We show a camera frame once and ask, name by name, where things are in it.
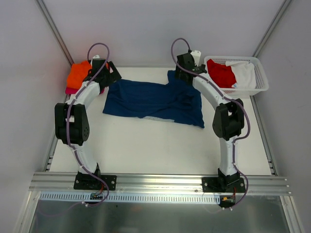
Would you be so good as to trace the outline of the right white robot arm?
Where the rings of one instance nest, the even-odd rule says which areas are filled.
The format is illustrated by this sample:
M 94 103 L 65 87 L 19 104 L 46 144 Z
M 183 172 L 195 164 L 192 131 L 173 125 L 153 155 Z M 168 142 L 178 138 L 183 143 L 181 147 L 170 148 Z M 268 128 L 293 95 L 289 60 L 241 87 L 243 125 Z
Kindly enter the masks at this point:
M 212 105 L 215 113 L 212 128 L 220 140 L 221 161 L 216 178 L 203 178 L 203 190 L 214 192 L 243 193 L 245 184 L 241 173 L 236 170 L 236 148 L 234 140 L 244 128 L 244 114 L 240 99 L 232 100 L 209 77 L 205 66 L 197 67 L 191 53 L 172 57 L 176 63 L 175 77 L 198 90 Z

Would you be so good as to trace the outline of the blue t shirt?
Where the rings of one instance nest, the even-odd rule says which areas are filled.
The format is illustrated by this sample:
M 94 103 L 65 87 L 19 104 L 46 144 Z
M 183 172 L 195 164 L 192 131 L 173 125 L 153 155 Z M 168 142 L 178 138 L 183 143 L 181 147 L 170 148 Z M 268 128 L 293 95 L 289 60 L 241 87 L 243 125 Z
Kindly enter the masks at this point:
M 201 94 L 167 72 L 168 83 L 120 80 L 109 86 L 103 113 L 118 117 L 159 118 L 205 127 Z

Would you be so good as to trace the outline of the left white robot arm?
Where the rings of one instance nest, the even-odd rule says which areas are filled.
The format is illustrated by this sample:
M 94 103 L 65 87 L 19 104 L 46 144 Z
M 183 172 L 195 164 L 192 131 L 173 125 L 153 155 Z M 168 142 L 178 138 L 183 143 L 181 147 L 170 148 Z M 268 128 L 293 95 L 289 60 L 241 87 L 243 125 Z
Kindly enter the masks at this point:
M 105 88 L 121 79 L 121 75 L 114 63 L 105 59 L 93 58 L 90 65 L 91 69 L 77 93 L 68 101 L 55 105 L 55 135 L 69 147 L 78 164 L 74 189 L 115 190 L 117 177 L 101 174 L 87 143 L 90 126 L 86 111 Z

